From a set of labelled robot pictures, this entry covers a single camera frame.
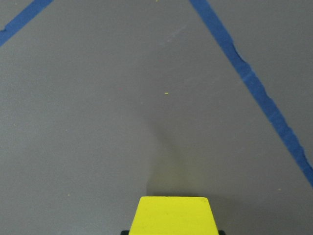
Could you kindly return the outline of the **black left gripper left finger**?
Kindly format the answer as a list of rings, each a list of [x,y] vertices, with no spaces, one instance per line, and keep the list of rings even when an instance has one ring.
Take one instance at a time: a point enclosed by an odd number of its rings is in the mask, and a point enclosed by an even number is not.
[[[123,230],[120,235],[129,235],[129,230]]]

